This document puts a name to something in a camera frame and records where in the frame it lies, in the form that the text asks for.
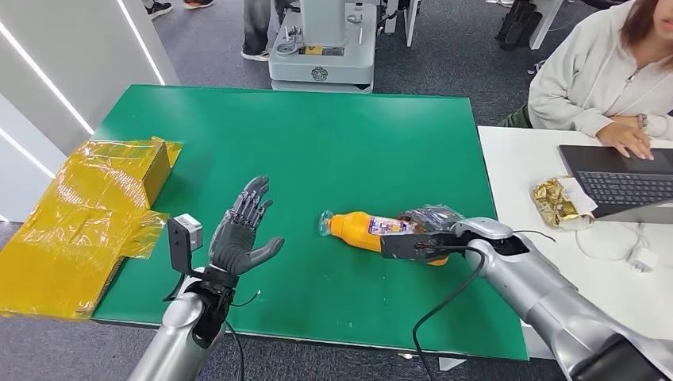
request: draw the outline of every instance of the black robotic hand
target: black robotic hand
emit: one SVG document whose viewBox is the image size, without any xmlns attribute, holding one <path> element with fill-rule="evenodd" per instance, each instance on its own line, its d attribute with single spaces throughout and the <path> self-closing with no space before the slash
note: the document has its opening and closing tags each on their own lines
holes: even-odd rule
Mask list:
<svg viewBox="0 0 673 381">
<path fill-rule="evenodd" d="M 266 176 L 255 177 L 245 186 L 215 230 L 208 250 L 209 266 L 241 275 L 278 254 L 285 242 L 282 237 L 273 237 L 266 245 L 253 249 L 257 227 L 273 203 L 268 199 L 260 205 L 268 190 Z"/>
</svg>

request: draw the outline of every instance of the gray carpet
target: gray carpet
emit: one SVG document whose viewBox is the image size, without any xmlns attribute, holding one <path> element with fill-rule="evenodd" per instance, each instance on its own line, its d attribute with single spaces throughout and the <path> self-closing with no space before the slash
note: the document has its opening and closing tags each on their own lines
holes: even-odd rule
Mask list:
<svg viewBox="0 0 673 381">
<path fill-rule="evenodd" d="M 241 0 L 215 6 L 176 9 L 155 20 L 179 78 L 185 85 L 269 88 L 265 63 L 239 56 Z M 506 10 L 480 0 L 424 0 L 411 49 L 404 36 L 379 38 L 375 91 L 380 93 L 468 96 L 478 124 L 492 125 L 526 99 L 526 70 L 546 58 L 576 20 L 592 11 L 581 2 L 563 6 L 537 52 L 500 50 L 493 36 Z M 403 31 L 402 23 L 398 25 Z M 17 229 L 0 223 L 0 248 Z M 0 317 L 0 368 L 3 381 L 120 380 L 132 371 L 153 331 L 94 323 Z M 244 338 L 248 380 L 423 380 L 419 359 L 374 350 L 354 350 Z M 237 353 L 231 337 L 214 351 L 201 380 L 234 379 Z M 436 360 L 432 361 L 435 369 Z M 552 361 L 515 362 L 470 359 L 442 380 L 529 381 L 562 379 Z"/>
</svg>

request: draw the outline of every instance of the black shoe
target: black shoe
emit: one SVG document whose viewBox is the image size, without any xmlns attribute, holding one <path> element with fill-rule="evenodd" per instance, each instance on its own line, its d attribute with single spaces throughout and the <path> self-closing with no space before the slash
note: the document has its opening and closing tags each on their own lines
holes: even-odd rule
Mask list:
<svg viewBox="0 0 673 381">
<path fill-rule="evenodd" d="M 173 5 L 170 2 L 154 2 L 151 8 L 145 8 L 148 11 L 148 16 L 150 20 L 166 14 L 173 10 Z"/>
<path fill-rule="evenodd" d="M 212 6 L 215 0 L 185 0 L 185 8 L 195 10 L 197 8 L 206 8 Z"/>
</svg>

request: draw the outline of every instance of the laptop keyboard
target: laptop keyboard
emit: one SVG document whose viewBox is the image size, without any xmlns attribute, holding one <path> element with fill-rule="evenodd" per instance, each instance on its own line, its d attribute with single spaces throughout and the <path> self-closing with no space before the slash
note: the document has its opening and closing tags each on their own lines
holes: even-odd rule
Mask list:
<svg viewBox="0 0 673 381">
<path fill-rule="evenodd" d="M 578 181 L 597 204 L 643 206 L 673 198 L 673 175 L 577 172 Z"/>
</svg>

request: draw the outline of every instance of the shoe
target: shoe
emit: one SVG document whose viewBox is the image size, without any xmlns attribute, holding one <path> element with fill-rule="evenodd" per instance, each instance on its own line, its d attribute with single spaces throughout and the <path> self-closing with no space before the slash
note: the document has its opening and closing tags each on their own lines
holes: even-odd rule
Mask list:
<svg viewBox="0 0 673 381">
<path fill-rule="evenodd" d="M 256 55 L 245 54 L 243 52 L 240 53 L 240 56 L 245 58 L 246 60 L 259 61 L 259 62 L 268 62 L 270 55 L 271 54 L 269 52 L 267 52 L 266 50 L 261 52 L 260 54 L 256 54 Z"/>
<path fill-rule="evenodd" d="M 151 8 L 145 8 L 148 11 L 148 16 L 150 20 L 166 14 L 173 10 L 173 5 L 170 2 L 154 2 Z"/>
<path fill-rule="evenodd" d="M 207 8 L 212 6 L 215 0 L 185 0 L 185 8 L 196 10 L 197 8 Z"/>
</svg>

